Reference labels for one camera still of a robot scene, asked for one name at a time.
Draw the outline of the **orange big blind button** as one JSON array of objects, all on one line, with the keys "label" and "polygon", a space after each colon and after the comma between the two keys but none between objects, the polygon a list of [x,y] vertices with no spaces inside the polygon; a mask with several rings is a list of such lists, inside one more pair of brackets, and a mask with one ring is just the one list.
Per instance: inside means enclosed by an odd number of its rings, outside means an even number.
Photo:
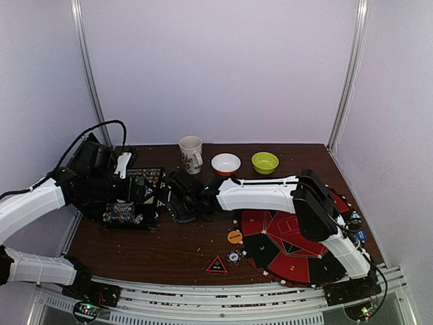
[{"label": "orange big blind button", "polygon": [[243,240],[243,234],[238,230],[230,231],[227,235],[227,241],[230,244],[240,244]]}]

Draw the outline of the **poker chip stack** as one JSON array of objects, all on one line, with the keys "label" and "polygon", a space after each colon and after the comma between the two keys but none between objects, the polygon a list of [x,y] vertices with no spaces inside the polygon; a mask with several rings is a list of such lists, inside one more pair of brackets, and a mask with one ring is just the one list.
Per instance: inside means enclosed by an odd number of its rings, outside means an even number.
[{"label": "poker chip stack", "polygon": [[355,211],[353,211],[352,215],[350,216],[350,222],[353,224],[358,224],[358,223],[362,223],[363,221],[361,219],[361,216]]},{"label": "poker chip stack", "polygon": [[226,260],[229,264],[237,265],[242,260],[242,253],[240,251],[231,251],[227,253]]}]

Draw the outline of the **blue small blind button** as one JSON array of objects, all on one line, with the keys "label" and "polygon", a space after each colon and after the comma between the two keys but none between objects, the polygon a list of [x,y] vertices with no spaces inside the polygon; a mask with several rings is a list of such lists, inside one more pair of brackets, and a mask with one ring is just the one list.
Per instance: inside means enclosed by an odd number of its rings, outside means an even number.
[{"label": "blue small blind button", "polygon": [[364,230],[358,231],[355,233],[355,236],[361,241],[365,242],[367,239],[367,234]]}]

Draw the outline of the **blue grey cloth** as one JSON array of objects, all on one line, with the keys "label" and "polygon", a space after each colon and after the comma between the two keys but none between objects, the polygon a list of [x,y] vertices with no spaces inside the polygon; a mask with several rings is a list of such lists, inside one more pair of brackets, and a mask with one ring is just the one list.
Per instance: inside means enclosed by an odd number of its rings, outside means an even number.
[{"label": "blue grey cloth", "polygon": [[189,211],[185,204],[174,200],[170,202],[171,208],[169,210],[172,219],[177,223],[189,223],[197,219],[197,214],[195,212]]}]

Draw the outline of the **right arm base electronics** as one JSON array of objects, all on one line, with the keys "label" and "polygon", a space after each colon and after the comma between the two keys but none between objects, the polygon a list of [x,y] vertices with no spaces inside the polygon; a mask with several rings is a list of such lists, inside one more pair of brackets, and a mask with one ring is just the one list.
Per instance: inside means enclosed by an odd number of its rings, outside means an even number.
[{"label": "right arm base electronics", "polygon": [[344,314],[354,322],[367,322],[379,307],[378,295],[382,288],[375,282],[350,280],[329,284],[323,289],[327,304],[343,305]]}]

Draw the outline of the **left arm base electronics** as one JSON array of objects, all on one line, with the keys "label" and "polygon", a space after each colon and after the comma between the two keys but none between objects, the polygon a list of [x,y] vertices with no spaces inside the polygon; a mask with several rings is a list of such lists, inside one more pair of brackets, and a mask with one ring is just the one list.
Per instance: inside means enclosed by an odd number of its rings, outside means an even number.
[{"label": "left arm base electronics", "polygon": [[60,285],[62,294],[76,299],[72,307],[75,320],[88,324],[116,307],[121,294],[119,286],[90,281],[90,285],[79,288],[77,284]]}]

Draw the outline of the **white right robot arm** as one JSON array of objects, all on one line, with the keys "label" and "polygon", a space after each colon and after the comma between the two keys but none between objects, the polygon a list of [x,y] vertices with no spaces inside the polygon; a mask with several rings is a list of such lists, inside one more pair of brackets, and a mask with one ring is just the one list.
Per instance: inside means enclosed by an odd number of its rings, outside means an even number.
[{"label": "white right robot arm", "polygon": [[304,169],[299,175],[279,179],[216,176],[203,184],[177,169],[169,174],[166,184],[191,212],[249,209],[294,214],[302,237],[323,244],[352,278],[346,289],[351,298],[360,299],[372,289],[368,274],[371,260],[355,236],[357,230],[343,218],[331,192],[314,171]]}]

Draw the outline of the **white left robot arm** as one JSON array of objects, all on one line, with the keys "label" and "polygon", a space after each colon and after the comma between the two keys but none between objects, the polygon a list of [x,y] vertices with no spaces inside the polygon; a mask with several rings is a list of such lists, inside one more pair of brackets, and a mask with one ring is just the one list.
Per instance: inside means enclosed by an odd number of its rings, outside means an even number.
[{"label": "white left robot arm", "polygon": [[70,286],[82,300],[97,295],[86,267],[63,257],[61,246],[72,225],[73,210],[100,220],[107,204],[148,198],[146,180],[129,174],[134,148],[115,151],[84,142],[67,164],[29,188],[1,197],[1,284],[52,283]]}]

